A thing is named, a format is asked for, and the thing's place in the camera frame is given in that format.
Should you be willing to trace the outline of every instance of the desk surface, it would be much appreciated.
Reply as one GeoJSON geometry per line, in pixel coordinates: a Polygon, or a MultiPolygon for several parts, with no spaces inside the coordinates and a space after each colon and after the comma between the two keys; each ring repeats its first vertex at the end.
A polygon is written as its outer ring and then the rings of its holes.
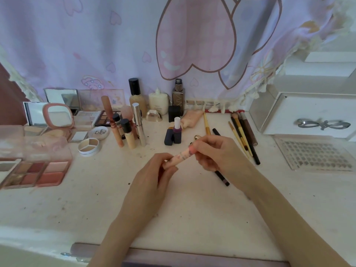
{"type": "MultiPolygon", "coordinates": [[[[73,163],[58,187],[0,191],[0,244],[58,257],[74,242],[99,244],[116,217],[137,171],[157,152],[184,150],[205,134],[201,118],[182,143],[163,144],[167,118],[144,121],[147,146],[119,148],[113,134],[93,157],[71,143],[73,163]]],[[[210,128],[234,138],[228,114],[207,114],[210,128]]],[[[250,123],[256,131],[253,121],[250,123]]],[[[356,266],[356,176],[294,172],[271,136],[256,132],[264,174],[302,217],[351,265],[356,266]]],[[[356,144],[345,142],[355,156],[356,144]]],[[[178,165],[158,214],[132,247],[204,255],[285,260],[257,209],[242,192],[226,187],[192,157],[178,165]]]]}

